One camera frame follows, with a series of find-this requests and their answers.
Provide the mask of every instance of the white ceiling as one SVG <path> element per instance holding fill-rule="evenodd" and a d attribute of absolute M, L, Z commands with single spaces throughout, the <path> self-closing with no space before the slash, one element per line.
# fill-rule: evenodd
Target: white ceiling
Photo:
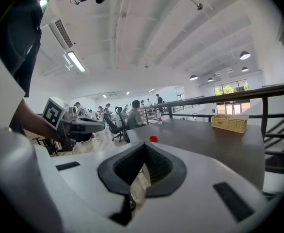
<path fill-rule="evenodd" d="M 233 69 L 230 77 L 243 66 L 258 70 L 244 0 L 51 0 L 42 25 L 59 18 L 86 72 L 45 63 L 42 73 L 83 87 L 83 95 L 189 84 L 191 74 L 203 85 L 223 69 Z M 252 57 L 241 61 L 244 50 Z"/>

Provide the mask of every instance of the plastic bottle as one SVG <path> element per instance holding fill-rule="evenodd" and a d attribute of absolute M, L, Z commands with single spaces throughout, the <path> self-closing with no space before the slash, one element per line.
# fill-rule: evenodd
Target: plastic bottle
<path fill-rule="evenodd" d="M 157 119 L 158 119 L 158 124 L 162 124 L 161 113 L 160 113 L 159 109 L 157 109 L 156 115 L 157 115 Z"/>

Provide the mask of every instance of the dark tabletop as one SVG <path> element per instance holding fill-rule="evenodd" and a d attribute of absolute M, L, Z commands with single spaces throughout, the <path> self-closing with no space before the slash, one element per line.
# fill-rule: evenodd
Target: dark tabletop
<path fill-rule="evenodd" d="M 236 133 L 213 128 L 208 122 L 168 119 L 127 133 L 131 142 L 148 142 L 155 135 L 158 143 L 212 157 L 263 189 L 264 142 L 257 125 L 248 125 L 245 133 Z"/>

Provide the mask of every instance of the metal railing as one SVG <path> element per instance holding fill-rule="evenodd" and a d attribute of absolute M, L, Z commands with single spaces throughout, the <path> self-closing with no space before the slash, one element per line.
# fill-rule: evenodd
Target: metal railing
<path fill-rule="evenodd" d="M 250 99 L 262 99 L 262 111 L 263 113 L 261 115 L 249 115 L 249 118 L 261 118 L 261 132 L 263 138 L 268 137 L 266 142 L 269 141 L 269 139 L 272 138 L 278 138 L 276 143 L 279 142 L 281 139 L 284 138 L 284 133 L 282 133 L 284 130 L 278 132 L 278 133 L 271 133 L 272 130 L 277 128 L 279 126 L 276 125 L 276 127 L 273 127 L 272 130 L 267 130 L 267 122 L 268 118 L 284 118 L 284 113 L 280 114 L 269 114 L 268 115 L 268 97 L 275 97 L 275 96 L 283 96 L 284 95 L 284 85 L 278 85 L 278 86 L 272 86 L 272 87 L 266 87 L 256 90 L 250 90 L 250 91 L 241 91 L 241 92 L 235 92 L 230 94 L 224 94 L 220 96 L 211 96 L 211 97 L 202 97 L 202 98 L 192 98 L 187 100 L 181 100 L 181 101 L 174 101 L 174 102 L 168 102 L 168 103 L 162 103 L 162 104 L 156 104 L 153 106 L 147 106 L 143 107 L 143 117 L 146 119 L 147 124 L 150 124 L 149 119 L 156 120 L 156 118 L 151 117 L 150 115 L 155 115 L 156 113 L 149 112 L 152 109 L 159 108 L 160 110 L 165 109 L 165 112 L 167 113 L 161 113 L 163 116 L 169 116 L 169 118 L 173 118 L 173 116 L 181 116 L 181 117 L 206 117 L 208 118 L 208 121 L 211 122 L 211 118 L 214 115 L 200 115 L 200 114 L 176 114 L 175 113 L 175 107 L 179 106 L 189 106 L 189 105 L 200 105 L 200 104 L 207 104 L 207 103 L 218 103 L 218 102 L 227 102 L 227 101 L 239 101 L 239 100 L 250 100 Z M 267 149 L 268 147 L 274 145 L 275 143 L 270 143 L 265 147 Z M 284 156 L 284 152 L 274 152 L 274 151 L 266 151 L 265 154 L 268 155 L 281 155 Z M 277 172 L 284 174 L 284 167 L 278 167 L 278 166 L 266 166 L 266 170 L 271 172 Z"/>

